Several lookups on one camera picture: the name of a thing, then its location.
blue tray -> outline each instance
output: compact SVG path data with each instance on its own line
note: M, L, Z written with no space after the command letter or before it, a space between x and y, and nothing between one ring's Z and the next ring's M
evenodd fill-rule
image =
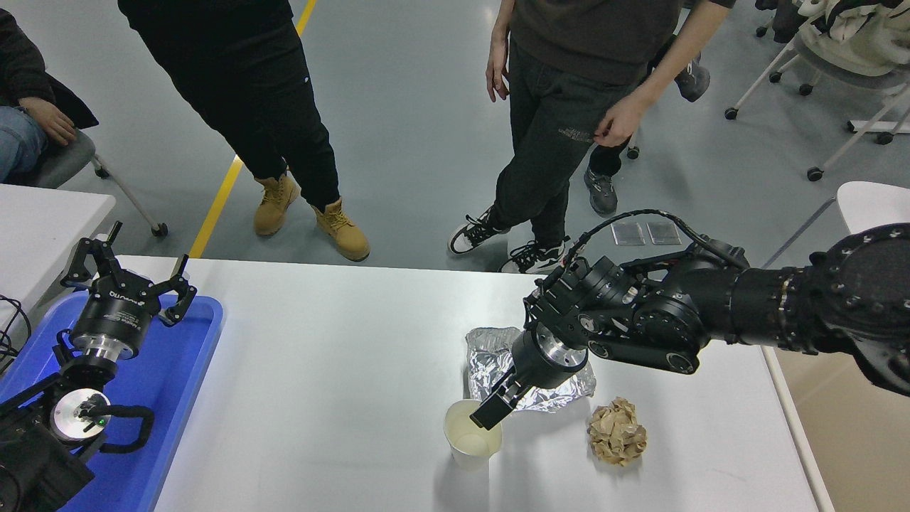
M86 292L55 304L0 381L0 402L59 371L53 346L56 334L71 328L86 305ZM161 305L174 304L165 295ZM126 455L97 454L88 461L95 479L66 504L66 511L151 510L196 401L220 335L221 304L197 296L181 323L167 328L152 321L139 356L118 361L116 378L105 387L112 404L145 405L155 411L155 426L145 447ZM106 429L109 443L136 439L139 420L115 418Z

robotic arm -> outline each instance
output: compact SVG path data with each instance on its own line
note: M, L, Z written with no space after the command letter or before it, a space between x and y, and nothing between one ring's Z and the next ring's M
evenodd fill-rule
M88 302L73 328L57 334L60 371L0 404L0 509L57 510L95 477L86 467L89 458L99 451L136 451L151 434L151 409L111 404L104 388L118 360L139 355L155 316L167 326L183 319L196 288L183 277L186 255L173 277L158 284L121 269L111 249L121 225L115 223L104 241L83 238L76 244L61 284L87 289ZM98 278L86 285L92 277L89 256ZM159 297L171 291L177 303L162 310ZM112 417L141 418L136 440L106 443Z
M694 240L685 251L592 266L577 254L608 224L639 213L672 219ZM873 384L910 396L910 224L849 236L804 268L748 267L743 249L695 234L681 220L640 210L585 233L563 265L524 299L513 366L471 415L490 429L534 386L553 388L588 353L692 374L712 339L808 354L849 353ZM652 279L665 271L662 279Z

crumpled paper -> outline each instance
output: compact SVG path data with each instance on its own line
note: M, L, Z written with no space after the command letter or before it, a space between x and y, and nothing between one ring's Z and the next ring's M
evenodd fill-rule
M490 395L490 388L512 364L510 348L520 334L521 329L515 327L480 327L465 336L468 344L468 391L471 398L483 401ZM576 398L594 396L596 385L597 379L588 363L555 389L532 388L521 398L515 410L555 413Z
M638 424L635 405L619 396L610 405L594 410L588 437L597 458L619 466L642 456L648 445L648 433Z

gray floor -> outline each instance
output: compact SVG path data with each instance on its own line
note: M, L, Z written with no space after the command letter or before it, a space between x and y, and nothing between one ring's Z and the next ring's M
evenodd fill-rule
M304 0L292 1L296 13ZM489 30L498 2L445 0L319 2L304 34L317 101L338 155L350 216L369 235L361 265L493 270L509 248L531 237L526 226L462 258L445 242L469 213L492 201L496 175L511 156L508 106L492 105L483 86ZM113 183L83 172L65 188L110 193L110 221L126 227L119 253L178 255L189 251L233 151L177 95L113 0L15 0L5 3L41 47L49 70L83 96L101 119L88 130L170 235L153 239ZM842 183L863 179L910 186L903 155L910 138L888 146L857 144L823 180L804 172L832 154L849 118L868 118L878 100L834 82L810 97L796 88L797 68L777 86L764 84L738 120L723 119L781 46L754 28L768 15L740 2L704 52L712 85L689 104L671 86L643 122L642 155L616 180L620 211L660 208L697 231L745 247L764 262ZM572 236L601 219L581 182L572 179ZM270 239L251 229L261 189L244 171L217 224L205 258L351 264L315 227L303 201ZM805 264L846 234L829 210L779 264ZM587 254L616 261L679 247L616 247L609 232Z

black and white sneaker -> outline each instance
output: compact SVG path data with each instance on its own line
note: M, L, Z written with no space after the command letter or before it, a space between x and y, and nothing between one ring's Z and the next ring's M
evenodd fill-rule
M510 252L510 257L502 264L500 272L513 274L549 273L560 264L565 252L565 241L561 241L556 247L541 247L537 241L532 240Z
M477 219L473 219L471 215L464 216L467 222L461 224L449 238L449 251L452 254L471 252L493 236L509 232L509 228L497 230L490 225L492 209L493 207L487 208Z

